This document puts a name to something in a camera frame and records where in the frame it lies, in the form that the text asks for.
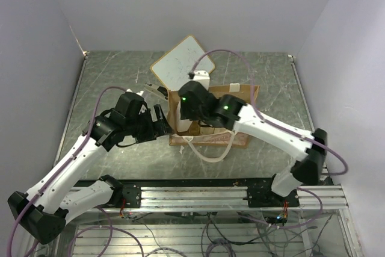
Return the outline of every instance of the cardboard box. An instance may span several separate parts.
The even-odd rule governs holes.
[[[231,85],[217,85],[211,86],[209,91],[213,93],[217,98],[222,97],[224,94],[231,94],[240,99],[250,103],[250,85],[249,84],[231,84]],[[259,91],[259,85],[254,86],[254,100],[257,99]],[[167,121],[170,126],[176,131],[176,108],[180,101],[177,91],[168,92],[168,108]],[[214,129],[214,128],[202,128],[199,126],[198,121],[194,121],[186,132],[177,132],[170,135],[170,146],[186,145],[187,142],[182,138],[184,135],[192,135],[194,139],[192,144],[198,146],[227,146],[230,141],[231,134],[226,129]],[[235,135],[233,145],[234,147],[247,147],[251,136],[238,133]]]

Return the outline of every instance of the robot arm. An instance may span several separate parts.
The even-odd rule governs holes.
[[[47,244],[60,234],[66,223],[95,206],[117,206],[121,204],[122,199],[126,199],[130,202],[128,207],[138,208],[140,204],[137,199],[140,197],[136,199],[135,196],[140,192],[130,188],[130,195],[134,198],[131,200],[131,196],[125,196],[128,189],[108,175],[75,193],[69,194],[69,191],[96,160],[106,155],[126,136],[131,135],[136,143],[143,143],[171,134],[173,131],[161,107],[155,105],[154,109],[157,120],[153,122],[150,109],[141,95],[131,91],[122,94],[114,108],[96,117],[92,128],[90,124],[87,125],[67,155],[42,180],[26,193],[16,191],[10,196],[8,204],[14,217],[18,217],[35,195],[40,195],[20,223],[40,243]],[[89,140],[80,153],[74,156],[89,129]],[[42,185],[60,169],[63,170],[45,192],[40,194]]]
[[[200,120],[214,128],[244,132],[270,143],[287,152],[296,162],[273,176],[271,191],[286,197],[301,184],[317,185],[325,161],[326,152],[304,137],[326,144],[327,134],[321,129],[315,132],[298,129],[262,114],[284,128],[295,131],[301,137],[294,137],[267,123],[255,113],[254,108],[242,99],[225,94],[217,99],[197,81],[189,81],[178,92],[181,105],[181,119]]]

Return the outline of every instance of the metal frame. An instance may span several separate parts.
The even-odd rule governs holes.
[[[310,116],[309,107],[307,106],[301,82],[298,77],[298,73],[294,63],[294,57],[288,55],[290,59],[290,65],[294,71],[295,78],[298,83],[298,88],[302,95],[306,113],[309,118],[310,127],[314,130],[312,118]],[[75,106],[76,96],[78,94],[79,86],[84,73],[85,65],[87,64],[88,52],[85,54],[85,59],[81,69],[78,83],[76,85],[72,103],[69,110],[69,115],[64,127],[63,135],[61,137],[60,145],[55,159],[55,164],[59,160],[61,150],[63,148],[64,139],[68,130],[68,125],[72,115],[73,107]],[[322,170],[324,175],[328,174],[326,165]],[[351,257],[363,257],[358,236],[354,228],[352,218],[349,212],[349,207],[343,189],[340,185],[333,186],[303,186],[317,194],[323,204],[324,209],[337,210],[339,213],[339,223],[342,229],[344,240],[346,241],[346,247],[350,251]],[[74,187],[72,191],[79,190],[79,187]],[[137,209],[126,209],[126,212],[208,212],[208,211],[280,211],[281,207],[269,207],[269,208],[249,208],[247,202],[247,187],[141,187],[142,189],[142,201],[141,207]],[[300,202],[299,207],[289,208],[293,211],[302,210],[317,210],[319,209],[319,203],[316,198],[303,191],[298,191],[298,200]],[[106,212],[110,214],[119,213],[118,208],[106,208]],[[99,213],[97,209],[90,209],[88,213]],[[309,247],[311,244],[310,236],[303,236],[305,247]],[[32,244],[33,238],[26,236],[23,244],[27,244],[28,247]]]
[[[89,54],[89,52],[86,51],[85,55],[84,55],[84,61],[83,61],[82,69],[80,71],[78,83],[76,84],[75,91],[73,92],[71,106],[70,106],[70,108],[68,110],[68,116],[67,116],[66,124],[64,125],[63,134],[61,135],[61,139],[60,139],[60,143],[59,143],[59,148],[58,148],[58,151],[57,151],[56,157],[55,157],[54,166],[60,160],[60,153],[61,153],[61,150],[63,148],[64,139],[66,138],[66,134],[67,134],[68,126],[69,126],[70,119],[71,119],[71,116],[72,116],[73,108],[75,107],[76,97],[78,95],[78,91],[79,91],[79,88],[80,88],[80,83],[81,83],[82,78],[83,78],[83,73],[84,73],[84,70],[85,70],[85,65],[87,64],[88,54]]]

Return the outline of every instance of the whiteboard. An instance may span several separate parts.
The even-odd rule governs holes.
[[[156,75],[167,90],[178,90],[189,81],[188,73],[200,56],[205,54],[194,36],[187,36],[177,46],[163,55],[151,66],[151,71]],[[209,57],[204,57],[197,70],[211,73],[215,65]]]

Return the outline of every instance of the gray marble surface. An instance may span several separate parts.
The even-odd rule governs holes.
[[[150,70],[161,51],[94,51],[90,52],[76,96],[61,157],[76,141],[87,124],[98,94],[109,85],[143,90],[145,82],[160,82]],[[304,100],[301,97],[293,68],[286,54],[242,53],[251,63],[255,84],[260,85],[257,105],[269,116],[298,128],[310,129]],[[211,56],[216,65],[211,84],[250,82],[241,60],[226,52]],[[108,91],[100,103],[99,112],[116,104],[119,91]],[[167,112],[167,103],[151,94],[144,95],[150,107],[160,103]],[[133,142],[127,137],[125,144]],[[219,156],[222,147],[198,147],[206,156]],[[185,146],[169,146],[168,137],[158,138],[126,149],[113,148],[91,167],[83,179],[97,179],[109,174],[117,179],[183,179],[183,178],[253,178],[270,177],[285,168],[291,157],[278,148],[253,138],[247,149],[232,148],[224,161],[216,164],[200,160]]]

